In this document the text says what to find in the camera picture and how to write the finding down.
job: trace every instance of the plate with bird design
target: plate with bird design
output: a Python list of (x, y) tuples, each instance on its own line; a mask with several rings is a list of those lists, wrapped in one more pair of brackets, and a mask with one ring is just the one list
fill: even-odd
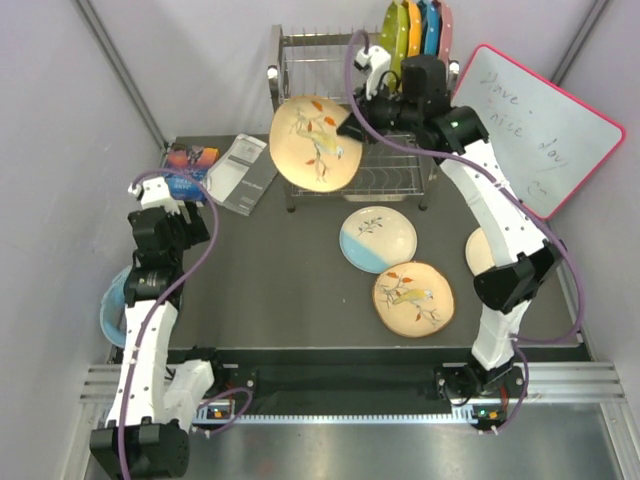
[(340, 249), (354, 266), (381, 273), (408, 262), (418, 235), (407, 217), (389, 207), (365, 207), (352, 213), (340, 229)]
[(431, 265), (407, 262), (381, 273), (373, 304), (382, 322), (403, 337), (425, 337), (453, 318), (455, 302), (447, 279)]
[(362, 144), (338, 136), (349, 115), (328, 98), (293, 97), (276, 111), (269, 133), (269, 152), (278, 171), (294, 185), (313, 192), (346, 186), (362, 159)]

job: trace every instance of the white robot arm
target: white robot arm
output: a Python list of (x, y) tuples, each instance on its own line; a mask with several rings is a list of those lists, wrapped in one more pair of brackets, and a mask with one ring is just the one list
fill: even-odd
[[(482, 140), (465, 147), (462, 156), (493, 172), (501, 186), (509, 188), (491, 143)], [(544, 247), (546, 237), (515, 208), (484, 176), (458, 162), (443, 162), (442, 171), (458, 187), (487, 236), (496, 267), (511, 265), (523, 253), (532, 255)], [(531, 300), (516, 305), (509, 313), (482, 305), (480, 331), (471, 350), (486, 370), (498, 368), (513, 358), (510, 337), (517, 334)]]
[[(176, 367), (165, 387), (169, 337), (182, 291), (179, 287), (169, 293), (169, 287), (183, 274), (183, 252), (208, 240), (209, 234), (194, 204), (185, 203), (188, 217), (182, 214), (164, 177), (146, 180), (130, 193), (142, 209), (129, 214), (137, 249), (124, 289), (127, 336), (122, 369), (106, 425), (91, 432), (90, 449), (111, 478), (122, 478), (117, 435), (124, 429), (132, 478), (181, 477), (188, 463), (191, 421), (213, 386), (214, 372), (211, 361), (198, 358), (196, 352)], [(145, 323), (161, 296), (166, 300)]]
[(361, 48), (356, 54), (354, 65), (358, 70), (369, 72), (365, 89), (367, 100), (371, 100), (378, 94), (383, 76), (389, 71), (391, 55), (377, 45), (373, 45), (368, 51)]
[[(483, 306), (469, 367), (480, 393), (495, 388), (495, 382), (511, 369), (512, 337), (517, 334), (531, 299), (555, 270), (561, 255), (496, 188), (506, 188), (512, 193), (475, 111), (464, 106), (451, 107), (447, 75), (447, 67), (436, 57), (416, 55), (402, 61), (401, 93), (390, 92), (382, 85), (371, 96), (367, 82), (366, 88), (356, 89), (354, 99), (360, 117), (369, 127), (378, 132), (412, 132), (421, 148), (456, 153), (472, 166), (489, 170), (496, 179), (493, 184), (471, 166), (435, 159), (484, 230), (496, 263), (494, 268), (474, 278)], [(348, 83), (350, 75), (345, 78)], [(338, 127), (338, 135), (369, 140), (360, 121), (351, 113)]]

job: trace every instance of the pink whiteboard frame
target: pink whiteboard frame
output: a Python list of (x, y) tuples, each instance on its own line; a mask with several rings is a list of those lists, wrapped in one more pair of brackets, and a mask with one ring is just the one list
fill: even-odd
[(489, 50), (491, 50), (493, 53), (500, 55), (502, 58), (504, 58), (505, 60), (513, 63), (515, 66), (521, 68), (522, 70), (524, 70), (525, 72), (527, 72), (529, 75), (532, 75), (533, 77), (537, 78), (538, 80), (540, 80), (541, 82), (544, 82), (545, 84), (549, 85), (551, 88), (553, 88), (554, 90), (562, 93), (565, 97), (570, 98), (571, 100), (573, 100), (574, 102), (576, 102), (577, 104), (579, 104), (580, 106), (584, 107), (585, 109), (589, 110), (590, 112), (595, 113), (596, 115), (598, 115), (600, 118), (602, 118), (603, 120), (609, 122), (611, 125), (615, 126), (616, 128), (618, 128), (620, 130), (620, 140), (618, 141), (618, 143), (616, 143), (613, 148), (611, 148), (611, 150), (609, 150), (609, 152), (607, 152), (607, 154), (602, 158), (602, 160), (600, 160), (598, 162), (598, 164), (593, 167), (593, 169), (580, 181), (580, 183), (576, 186), (576, 188), (574, 188), (571, 193), (569, 193), (561, 202), (560, 204), (546, 217), (541, 217), (540, 215), (538, 215), (538, 213), (534, 212), (533, 210), (531, 210), (536, 216), (538, 216), (539, 218), (542, 218), (544, 220), (548, 220), (549, 218), (553, 217), (556, 212), (558, 210), (560, 210), (560, 208), (562, 208), (562, 206), (567, 202), (567, 200), (569, 200), (579, 189), (580, 187), (582, 187), (586, 181), (591, 177), (591, 175), (593, 175), (593, 173), (602, 166), (602, 164), (609, 159), (609, 157), (613, 154), (613, 152), (620, 146), (620, 144), (622, 142), (624, 142), (625, 138), (627, 137), (627, 132), (625, 130), (625, 128), (619, 124), (618, 122), (616, 122), (615, 120), (610, 119), (609, 117), (607, 117), (606, 115), (598, 112), (595, 108), (593, 108), (590, 105), (587, 105), (586, 103), (584, 103), (582, 100), (580, 100), (579, 98), (575, 97), (574, 95), (572, 95), (571, 93), (563, 90), (562, 88), (558, 87), (557, 85), (554, 85), (553, 83), (551, 83), (549, 80), (547, 80), (546, 78), (540, 76), (539, 74), (537, 74), (536, 72), (534, 72), (533, 70), (525, 67), (524, 65), (522, 65), (521, 63), (515, 61), (513, 58), (509, 57), (508, 55), (502, 53), (501, 51), (497, 50), (496, 48), (492, 47), (489, 44), (486, 43), (482, 43), (480, 45), (478, 45), (476, 47), (476, 49), (473, 51), (473, 53), (471, 54), (471, 59), (469, 60), (469, 62), (467, 63), (467, 66), (464, 68), (464, 71), (462, 72), (462, 75), (460, 76), (460, 81), (458, 82), (458, 85), (456, 87), (456, 91), (458, 90), (458, 87), (462, 84), (462, 82), (464, 81), (464, 77), (467, 74), (467, 70), (469, 69), (469, 67), (471, 66), (471, 64), (473, 63), (473, 60), (476, 58), (476, 54), (478, 53), (478, 51), (481, 48), (487, 48)]

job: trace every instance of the table surface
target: table surface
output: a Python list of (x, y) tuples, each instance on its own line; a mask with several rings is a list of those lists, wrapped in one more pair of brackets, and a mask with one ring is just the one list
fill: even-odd
[[(598, 405), (524, 405), (497, 438), (462, 425), (237, 425), (190, 436), (184, 480), (622, 480)], [(87, 480), (105, 480), (92, 459)]]
[[(188, 137), (180, 142), (225, 151), (233, 136)], [(353, 212), (370, 205), (342, 198), (298, 198), (288, 213), (284, 181), (277, 176), (249, 217), (223, 207), (217, 245), (184, 288), (172, 348), (469, 347), (478, 333), (481, 303), (467, 268), (464, 247), (478, 224), (462, 195), (444, 175), (433, 183), (430, 207), (417, 199), (385, 203), (404, 214), (418, 233), (415, 260), (436, 267), (454, 292), (453, 320), (419, 339), (400, 337), (379, 319), (372, 302), (376, 275), (353, 267), (342, 255), (338, 233)], [(201, 210), (211, 231), (209, 209)], [(202, 254), (185, 254), (185, 269)], [(521, 333), (550, 338), (571, 327), (557, 275), (541, 288)]]

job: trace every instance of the plate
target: plate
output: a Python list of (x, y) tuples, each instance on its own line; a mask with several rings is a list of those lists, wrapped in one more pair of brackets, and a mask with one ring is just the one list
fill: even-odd
[(491, 247), (489, 247), (489, 241), (484, 231), (481, 228), (477, 228), (473, 231), (467, 239), (467, 245), (464, 249), (465, 257), (467, 258), (467, 265), (469, 270), (474, 276), (486, 272), (491, 267), (495, 267), (493, 261), (493, 255), (491, 254)]
[(411, 260), (418, 235), (411, 222), (388, 207), (365, 207), (351, 214), (340, 229), (340, 249), (354, 266), (381, 273)]
[(424, 337), (453, 318), (449, 282), (431, 265), (408, 262), (383, 272), (373, 287), (373, 304), (382, 322), (403, 337)]
[(420, 54), (422, 44), (422, 14), (420, 8), (413, 3), (413, 0), (404, 2), (404, 7), (409, 12), (409, 44), (407, 47), (407, 57)]
[(438, 53), (440, 40), (440, 15), (436, 7), (429, 1), (422, 0), (419, 4), (422, 13), (422, 53), (435, 55)]
[[(400, 64), (407, 56), (407, 48), (409, 43), (409, 13), (407, 9), (395, 1), (391, 2), (382, 23), (382, 32), (380, 32), (380, 46), (391, 55), (391, 71), (395, 72), (400, 78), (402, 71)], [(388, 76), (387, 85), (391, 91), (396, 90), (396, 78), (393, 75)]]
[(338, 136), (336, 128), (349, 113), (333, 101), (293, 97), (276, 111), (269, 133), (269, 152), (289, 182), (314, 192), (347, 185), (362, 159), (362, 144)]
[(433, 4), (438, 8), (440, 13), (440, 43), (438, 44), (438, 58), (449, 65), (449, 55), (451, 53), (451, 44), (453, 43), (453, 12), (451, 7), (444, 2), (434, 0)]

